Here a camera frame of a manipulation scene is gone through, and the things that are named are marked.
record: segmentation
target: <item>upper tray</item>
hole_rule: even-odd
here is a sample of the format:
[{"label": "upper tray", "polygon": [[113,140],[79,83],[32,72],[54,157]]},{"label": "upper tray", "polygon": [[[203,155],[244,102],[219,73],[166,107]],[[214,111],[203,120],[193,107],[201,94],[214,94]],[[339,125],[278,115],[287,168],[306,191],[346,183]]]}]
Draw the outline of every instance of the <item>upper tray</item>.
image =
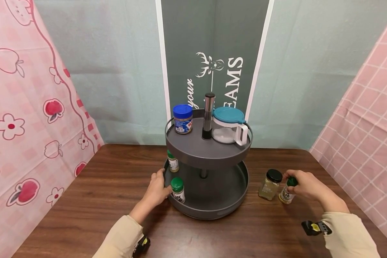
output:
[{"label": "upper tray", "polygon": [[204,109],[193,110],[192,130],[188,134],[179,134],[172,124],[169,130],[165,127],[166,146],[177,159],[195,168],[217,169],[231,167],[245,159],[251,147],[253,133],[247,136],[247,143],[244,146],[233,144],[221,144],[213,139],[208,141],[202,139],[202,127],[204,125]]}]

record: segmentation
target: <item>hand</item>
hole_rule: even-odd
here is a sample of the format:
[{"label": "hand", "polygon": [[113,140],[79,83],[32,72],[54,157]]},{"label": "hand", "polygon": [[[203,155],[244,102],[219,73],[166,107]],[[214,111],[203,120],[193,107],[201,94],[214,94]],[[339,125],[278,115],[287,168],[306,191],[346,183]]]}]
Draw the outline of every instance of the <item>hand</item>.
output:
[{"label": "hand", "polygon": [[158,170],[150,177],[148,189],[145,192],[142,200],[138,202],[133,210],[129,213],[137,223],[141,224],[147,215],[153,210],[154,207],[161,204],[172,193],[171,186],[164,187],[163,178],[164,169]]},{"label": "hand", "polygon": [[295,177],[298,185],[289,186],[287,190],[294,195],[301,195],[308,199],[318,201],[324,211],[346,212],[349,213],[348,207],[329,187],[318,180],[312,173],[301,170],[287,170],[284,174],[285,179]]},{"label": "hand", "polygon": [[150,177],[151,182],[149,183],[148,189],[142,198],[142,201],[150,204],[152,208],[161,204],[167,197],[172,193],[172,188],[169,185],[164,187],[163,178],[164,169],[159,169],[158,172],[153,173]]}]

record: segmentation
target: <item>spice jar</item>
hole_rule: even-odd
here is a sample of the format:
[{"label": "spice jar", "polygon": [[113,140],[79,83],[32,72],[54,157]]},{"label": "spice jar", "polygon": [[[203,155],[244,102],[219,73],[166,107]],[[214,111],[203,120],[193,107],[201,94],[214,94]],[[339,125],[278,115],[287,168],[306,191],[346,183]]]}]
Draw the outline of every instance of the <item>spice jar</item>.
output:
[{"label": "spice jar", "polygon": [[179,170],[179,163],[178,160],[170,153],[168,150],[168,160],[169,160],[169,170],[170,172],[178,172]]},{"label": "spice jar", "polygon": [[280,182],[282,180],[282,174],[276,169],[269,169],[265,176],[265,180],[261,183],[258,190],[258,196],[268,201],[272,201],[273,197],[278,191]]},{"label": "spice jar", "polygon": [[185,191],[183,189],[183,181],[179,177],[175,177],[170,181],[170,186],[172,187],[172,195],[180,201],[181,203],[185,202]]},{"label": "spice jar", "polygon": [[187,134],[192,130],[192,107],[189,105],[176,105],[173,107],[175,131]]},{"label": "spice jar", "polygon": [[283,204],[290,204],[294,196],[292,193],[288,192],[287,188],[289,186],[297,186],[298,181],[295,177],[288,177],[285,187],[282,189],[281,193],[278,195],[278,199]]}]

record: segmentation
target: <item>green cap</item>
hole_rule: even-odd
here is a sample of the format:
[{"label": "green cap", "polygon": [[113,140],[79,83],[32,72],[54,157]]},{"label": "green cap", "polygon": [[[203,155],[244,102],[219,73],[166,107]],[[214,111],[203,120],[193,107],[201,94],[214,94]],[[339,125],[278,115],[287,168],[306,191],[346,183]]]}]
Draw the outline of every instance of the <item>green cap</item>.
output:
[{"label": "green cap", "polygon": [[183,190],[183,181],[180,179],[180,177],[175,177],[172,179],[172,181],[170,181],[170,185],[172,187],[172,191],[175,193],[179,193]]},{"label": "green cap", "polygon": [[297,186],[298,181],[295,177],[288,177],[287,185],[288,186]]},{"label": "green cap", "polygon": [[175,158],[172,153],[170,153],[170,151],[168,150],[168,158]]}]

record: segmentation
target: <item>glass sugar container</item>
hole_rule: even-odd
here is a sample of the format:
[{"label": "glass sugar container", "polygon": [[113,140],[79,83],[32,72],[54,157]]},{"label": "glass sugar container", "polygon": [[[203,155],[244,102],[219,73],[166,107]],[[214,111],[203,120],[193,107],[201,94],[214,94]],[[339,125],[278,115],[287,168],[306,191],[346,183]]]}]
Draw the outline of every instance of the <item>glass sugar container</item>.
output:
[{"label": "glass sugar container", "polygon": [[258,196],[268,201],[272,201],[280,187],[282,174],[276,169],[269,169],[265,175],[265,179],[261,183],[258,190]]}]

